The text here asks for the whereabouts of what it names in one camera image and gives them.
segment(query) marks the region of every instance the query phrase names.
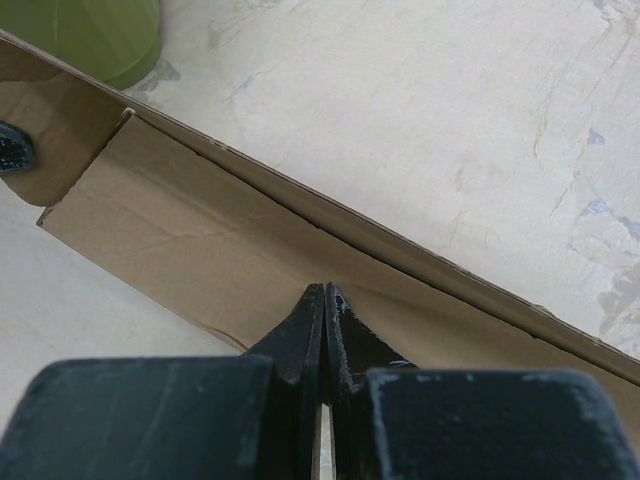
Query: white marble surface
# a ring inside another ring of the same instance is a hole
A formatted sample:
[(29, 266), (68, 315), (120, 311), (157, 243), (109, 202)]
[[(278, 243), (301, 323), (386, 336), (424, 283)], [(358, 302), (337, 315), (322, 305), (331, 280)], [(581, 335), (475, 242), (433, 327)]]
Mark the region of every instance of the white marble surface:
[(640, 357), (638, 0), (164, 0), (129, 93)]

